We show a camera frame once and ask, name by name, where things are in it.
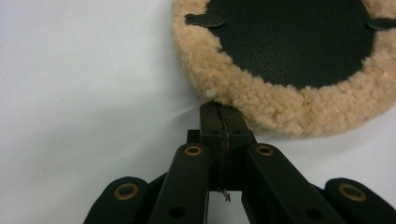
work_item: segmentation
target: fuzzy border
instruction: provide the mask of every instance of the fuzzy border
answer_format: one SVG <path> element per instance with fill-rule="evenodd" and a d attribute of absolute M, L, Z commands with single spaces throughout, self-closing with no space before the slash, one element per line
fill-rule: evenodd
<path fill-rule="evenodd" d="M 296 90 L 262 81 L 220 52 L 206 28 L 184 16 L 203 14 L 210 0 L 174 0 L 173 34 L 185 76 L 203 102 L 238 108 L 250 129 L 292 137 L 343 133 L 385 112 L 396 101 L 396 29 L 376 32 L 370 57 L 348 80 L 319 89 Z M 396 1 L 363 0 L 372 18 L 396 19 Z"/>

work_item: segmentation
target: black fabric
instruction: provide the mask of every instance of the black fabric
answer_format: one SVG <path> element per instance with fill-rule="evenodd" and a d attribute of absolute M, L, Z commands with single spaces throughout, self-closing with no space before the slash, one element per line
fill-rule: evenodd
<path fill-rule="evenodd" d="M 348 79 L 373 45 L 360 0 L 211 0 L 206 13 L 227 21 L 211 32 L 234 64 L 297 89 Z"/>

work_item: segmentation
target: beige fur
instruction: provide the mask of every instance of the beige fur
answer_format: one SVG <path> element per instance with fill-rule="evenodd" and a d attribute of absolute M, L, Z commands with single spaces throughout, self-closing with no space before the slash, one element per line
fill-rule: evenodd
<path fill-rule="evenodd" d="M 272 85 L 253 77 L 219 52 L 206 28 L 186 25 L 184 16 L 205 13 L 209 0 L 174 0 L 177 55 L 203 102 L 231 105 L 258 133 L 312 137 L 342 133 L 385 112 L 396 101 L 396 29 L 376 32 L 372 54 L 349 80 L 319 89 Z M 396 18 L 395 0 L 363 0 L 372 17 Z"/>

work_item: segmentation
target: white surface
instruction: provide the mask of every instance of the white surface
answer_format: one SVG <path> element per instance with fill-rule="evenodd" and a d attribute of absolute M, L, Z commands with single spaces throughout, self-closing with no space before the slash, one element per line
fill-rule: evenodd
<path fill-rule="evenodd" d="M 0 223 L 82 223 L 113 180 L 163 174 L 197 98 L 173 49 L 171 0 L 0 2 Z M 396 206 L 396 108 L 329 138 L 259 136 L 323 187 L 343 176 Z M 211 194 L 208 223 L 247 223 Z"/>

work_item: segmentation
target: black circular center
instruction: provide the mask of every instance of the black circular center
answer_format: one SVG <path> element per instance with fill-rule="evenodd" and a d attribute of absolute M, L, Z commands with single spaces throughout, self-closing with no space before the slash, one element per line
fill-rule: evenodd
<path fill-rule="evenodd" d="M 272 84 L 320 88 L 347 80 L 370 55 L 361 0 L 211 0 L 211 29 L 233 63 Z"/>

